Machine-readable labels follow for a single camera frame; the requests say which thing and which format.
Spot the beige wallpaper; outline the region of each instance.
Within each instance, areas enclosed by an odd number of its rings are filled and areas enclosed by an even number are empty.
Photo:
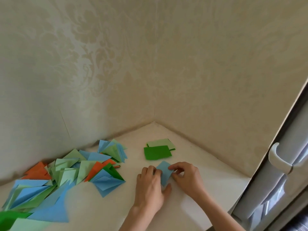
[[[155,118],[252,176],[308,75],[308,0],[160,0]]]
[[[164,123],[252,176],[307,77],[308,0],[0,0],[0,179]]]

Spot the person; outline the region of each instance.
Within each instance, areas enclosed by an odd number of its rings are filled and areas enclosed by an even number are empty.
[[[178,162],[168,167],[176,170],[172,178],[206,213],[215,231],[244,231],[206,192],[197,167],[187,162]],[[160,186],[161,170],[154,166],[144,167],[137,176],[135,202],[119,231],[145,231],[154,215],[161,209],[171,194],[169,183],[164,191]]]

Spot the white table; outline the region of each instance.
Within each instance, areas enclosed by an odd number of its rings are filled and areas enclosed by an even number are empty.
[[[187,161],[197,166],[210,195],[224,210],[230,210],[250,179],[188,140],[163,126],[151,123],[116,138],[128,147],[125,150],[128,159],[126,163],[121,165],[121,168],[117,169],[126,183],[102,198],[92,183],[81,182],[73,187],[66,196],[70,222],[53,223],[46,231],[117,231],[133,205],[137,174],[141,173],[143,167],[157,166],[162,161],[147,161],[144,157],[143,147],[146,146],[148,141],[163,138],[170,139],[176,146],[176,150],[171,152],[172,157],[164,160],[171,164],[178,161]],[[98,146],[95,146],[86,149],[86,151],[97,151],[97,148]],[[156,214],[147,230],[201,231],[210,228],[210,221],[197,204],[186,196],[172,179],[169,181],[172,185],[171,196]],[[12,185],[13,182],[0,188],[1,204],[5,202]]]

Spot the person's right hand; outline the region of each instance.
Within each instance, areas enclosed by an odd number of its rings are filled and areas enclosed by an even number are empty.
[[[168,167],[170,170],[176,170],[172,173],[172,178],[178,186],[192,199],[196,199],[201,195],[207,194],[203,185],[203,181],[199,169],[187,162],[178,162]]]

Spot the person's left hand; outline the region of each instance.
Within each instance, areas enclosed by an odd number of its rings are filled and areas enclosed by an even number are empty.
[[[134,206],[145,209],[155,215],[161,209],[171,193],[169,183],[164,191],[160,186],[160,175],[162,171],[150,165],[144,167],[141,174],[137,176],[136,196]]]

